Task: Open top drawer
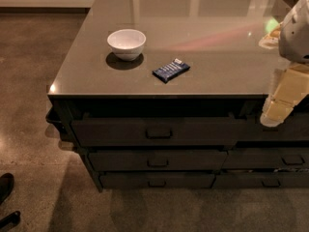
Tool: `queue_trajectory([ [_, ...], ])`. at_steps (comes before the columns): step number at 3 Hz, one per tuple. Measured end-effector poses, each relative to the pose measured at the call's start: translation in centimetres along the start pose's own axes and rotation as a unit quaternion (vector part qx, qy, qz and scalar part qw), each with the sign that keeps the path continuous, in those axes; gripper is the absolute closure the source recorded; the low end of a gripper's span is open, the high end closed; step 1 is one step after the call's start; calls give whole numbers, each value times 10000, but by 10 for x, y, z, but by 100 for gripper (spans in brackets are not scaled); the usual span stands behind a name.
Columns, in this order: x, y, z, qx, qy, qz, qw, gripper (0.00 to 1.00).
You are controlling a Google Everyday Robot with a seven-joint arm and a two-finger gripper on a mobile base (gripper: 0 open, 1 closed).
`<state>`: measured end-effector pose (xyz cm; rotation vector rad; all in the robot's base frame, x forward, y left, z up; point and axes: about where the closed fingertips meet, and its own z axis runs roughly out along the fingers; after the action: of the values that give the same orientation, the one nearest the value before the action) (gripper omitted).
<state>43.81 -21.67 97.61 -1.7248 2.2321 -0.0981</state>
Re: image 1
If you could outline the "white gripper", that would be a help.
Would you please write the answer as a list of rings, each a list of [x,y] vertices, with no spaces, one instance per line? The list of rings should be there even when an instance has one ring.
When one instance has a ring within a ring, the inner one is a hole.
[[[309,94],[309,66],[299,63],[291,65],[282,74],[275,97],[269,95],[264,103],[260,122],[275,128],[284,123],[289,115]]]

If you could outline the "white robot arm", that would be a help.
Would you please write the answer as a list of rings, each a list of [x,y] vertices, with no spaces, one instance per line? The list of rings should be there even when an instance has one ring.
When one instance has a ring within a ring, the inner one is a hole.
[[[309,95],[309,0],[298,0],[259,46],[277,48],[290,61],[287,69],[274,71],[260,117],[262,125],[274,128]]]

